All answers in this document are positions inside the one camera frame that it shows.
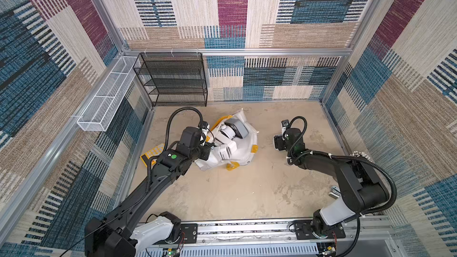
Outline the white canvas tote bag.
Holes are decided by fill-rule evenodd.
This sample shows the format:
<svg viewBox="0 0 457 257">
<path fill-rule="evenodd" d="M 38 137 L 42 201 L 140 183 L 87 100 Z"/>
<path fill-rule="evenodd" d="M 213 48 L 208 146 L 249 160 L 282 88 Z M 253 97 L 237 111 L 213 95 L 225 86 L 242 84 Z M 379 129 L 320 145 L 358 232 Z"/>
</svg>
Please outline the white canvas tote bag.
<svg viewBox="0 0 457 257">
<path fill-rule="evenodd" d="M 221 117 L 207 135 L 213 143 L 208 158 L 195 161 L 200 170 L 219 166 L 228 170 L 248 165 L 258 151 L 258 131 L 247 121 L 244 110 Z"/>
</svg>

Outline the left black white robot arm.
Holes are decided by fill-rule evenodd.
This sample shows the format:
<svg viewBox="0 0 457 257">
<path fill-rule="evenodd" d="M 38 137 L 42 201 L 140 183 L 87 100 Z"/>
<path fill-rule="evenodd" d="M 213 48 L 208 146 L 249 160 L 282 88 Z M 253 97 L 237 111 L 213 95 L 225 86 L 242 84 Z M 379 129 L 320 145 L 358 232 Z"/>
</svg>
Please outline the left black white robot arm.
<svg viewBox="0 0 457 257">
<path fill-rule="evenodd" d="M 193 111 L 199 117 L 197 127 L 187 127 L 179 141 L 173 142 L 176 149 L 169 148 L 171 124 L 175 116 L 183 111 Z M 123 257 L 134 257 L 139 241 L 131 238 L 140 219 L 163 193 L 180 176 L 186 174 L 192 163 L 209 147 L 203 146 L 204 130 L 208 124 L 195 107 L 175 110 L 167 122 L 164 150 L 158 156 L 147 159 L 147 175 L 142 183 L 102 220 L 92 218 L 84 228 L 84 237 L 66 249 L 61 256 L 84 242 L 87 257 L 113 257 L 117 252 Z"/>
</svg>

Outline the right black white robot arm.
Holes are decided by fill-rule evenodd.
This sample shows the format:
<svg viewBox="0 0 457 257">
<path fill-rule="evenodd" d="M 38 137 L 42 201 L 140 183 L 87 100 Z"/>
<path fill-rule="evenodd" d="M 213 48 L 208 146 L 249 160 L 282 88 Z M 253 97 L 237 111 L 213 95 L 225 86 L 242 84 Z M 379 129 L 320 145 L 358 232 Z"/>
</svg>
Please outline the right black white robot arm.
<svg viewBox="0 0 457 257">
<path fill-rule="evenodd" d="M 297 116 L 281 122 L 282 132 L 273 138 L 275 149 L 287 153 L 289 165 L 333 177 L 340 190 L 339 198 L 313 215 L 311 228 L 317 238 L 327 237 L 342 222 L 394 205 L 397 187 L 386 170 L 360 154 L 333 155 L 308 149 L 303 140 L 306 130 L 292 126 L 297 120 L 306 119 Z"/>
</svg>

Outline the white box in bag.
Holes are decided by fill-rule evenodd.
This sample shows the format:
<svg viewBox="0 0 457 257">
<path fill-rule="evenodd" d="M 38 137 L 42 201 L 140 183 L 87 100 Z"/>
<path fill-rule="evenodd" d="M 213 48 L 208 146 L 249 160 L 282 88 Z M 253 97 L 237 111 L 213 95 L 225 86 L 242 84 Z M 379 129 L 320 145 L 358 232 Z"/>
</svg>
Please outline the white box in bag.
<svg viewBox="0 0 457 257">
<path fill-rule="evenodd" d="M 215 148 L 214 155 L 219 160 L 230 160 L 233 154 L 237 151 L 238 147 L 236 142 L 233 140 L 235 138 L 234 132 L 231 130 L 226 132 L 226 129 L 222 132 L 217 132 L 215 136 Z"/>
</svg>

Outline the grey white device in bag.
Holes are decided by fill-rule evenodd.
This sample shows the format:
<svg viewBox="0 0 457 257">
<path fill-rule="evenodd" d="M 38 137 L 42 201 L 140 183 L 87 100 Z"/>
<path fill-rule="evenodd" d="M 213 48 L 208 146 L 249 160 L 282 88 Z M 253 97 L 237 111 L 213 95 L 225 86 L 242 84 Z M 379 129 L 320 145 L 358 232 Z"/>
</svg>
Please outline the grey white device in bag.
<svg viewBox="0 0 457 257">
<path fill-rule="evenodd" d="M 247 130 L 246 126 L 241 120 L 237 118 L 232 117 L 227 119 L 224 123 L 234 131 L 234 135 L 237 138 L 244 139 L 249 135 L 249 131 Z"/>
</svg>

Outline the yellow calculator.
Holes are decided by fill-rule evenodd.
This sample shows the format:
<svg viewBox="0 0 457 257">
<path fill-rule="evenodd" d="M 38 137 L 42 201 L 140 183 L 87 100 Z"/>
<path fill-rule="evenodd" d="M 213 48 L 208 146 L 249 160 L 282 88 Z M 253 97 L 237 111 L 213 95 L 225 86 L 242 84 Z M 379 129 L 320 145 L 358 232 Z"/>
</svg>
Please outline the yellow calculator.
<svg viewBox="0 0 457 257">
<path fill-rule="evenodd" d="M 151 157 L 154 156 L 159 156 L 164 150 L 164 144 L 161 143 L 157 145 L 156 147 L 148 150 L 147 152 L 143 153 L 140 155 L 140 160 L 143 162 L 144 166 L 147 167 L 146 159 L 150 159 Z"/>
</svg>

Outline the cup of pencils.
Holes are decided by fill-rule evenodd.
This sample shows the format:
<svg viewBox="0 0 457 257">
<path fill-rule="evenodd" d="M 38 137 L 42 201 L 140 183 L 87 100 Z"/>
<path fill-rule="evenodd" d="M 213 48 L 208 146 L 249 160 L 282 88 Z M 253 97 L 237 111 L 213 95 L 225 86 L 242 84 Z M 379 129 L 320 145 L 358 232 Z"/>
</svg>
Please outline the cup of pencils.
<svg viewBox="0 0 457 257">
<path fill-rule="evenodd" d="M 371 159 L 371 157 L 365 152 L 353 151 L 351 153 L 351 156 L 353 156 L 353 157 L 363 157 L 366 160 L 368 160 L 369 162 L 373 163 L 373 160 Z"/>
</svg>

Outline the black mesh shelf rack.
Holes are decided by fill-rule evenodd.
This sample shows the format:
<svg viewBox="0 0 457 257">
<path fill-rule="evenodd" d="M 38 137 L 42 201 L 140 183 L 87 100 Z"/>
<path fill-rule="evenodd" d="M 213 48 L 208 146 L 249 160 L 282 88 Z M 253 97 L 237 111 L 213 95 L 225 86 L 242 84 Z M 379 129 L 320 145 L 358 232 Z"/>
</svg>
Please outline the black mesh shelf rack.
<svg viewBox="0 0 457 257">
<path fill-rule="evenodd" d="M 143 52 L 133 70 L 153 107 L 207 105 L 207 76 L 199 52 Z"/>
</svg>

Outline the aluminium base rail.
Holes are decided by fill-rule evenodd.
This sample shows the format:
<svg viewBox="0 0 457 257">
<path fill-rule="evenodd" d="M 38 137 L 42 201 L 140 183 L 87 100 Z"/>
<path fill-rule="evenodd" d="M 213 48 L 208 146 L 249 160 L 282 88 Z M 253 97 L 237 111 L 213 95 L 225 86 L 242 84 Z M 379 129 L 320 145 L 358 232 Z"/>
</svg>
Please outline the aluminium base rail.
<svg viewBox="0 0 457 257">
<path fill-rule="evenodd" d="M 317 237 L 309 218 L 182 221 L 150 215 L 132 229 L 92 221 L 86 228 L 87 257 L 400 257 L 385 216 L 336 226 Z"/>
</svg>

